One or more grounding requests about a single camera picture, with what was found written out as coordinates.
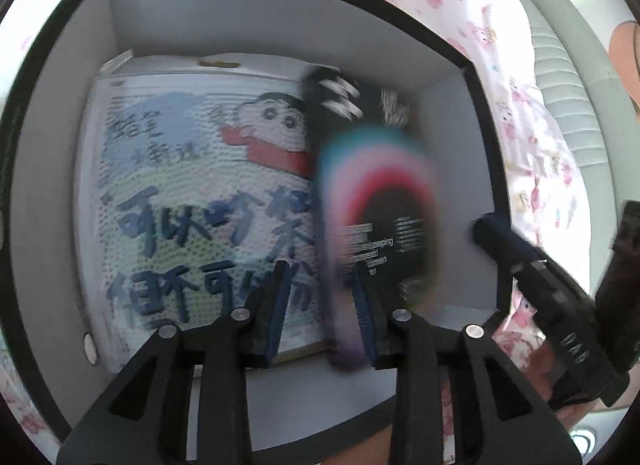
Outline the person right hand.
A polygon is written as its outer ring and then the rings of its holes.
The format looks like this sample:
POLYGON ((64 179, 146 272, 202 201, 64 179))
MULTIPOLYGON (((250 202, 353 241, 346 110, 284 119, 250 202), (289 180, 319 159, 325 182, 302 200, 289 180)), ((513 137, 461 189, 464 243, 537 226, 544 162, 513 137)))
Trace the person right hand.
MULTIPOLYGON (((555 353, 553 348, 545 341, 538 349, 536 349, 529 360, 529 365, 523 371, 544 401, 548 402, 552 397, 552 381, 551 370, 555 363, 555 353)), ((563 407, 556 411, 555 415, 567 430, 575 427, 587 414, 597 407, 599 401, 594 400, 589 403, 574 404, 563 407)))

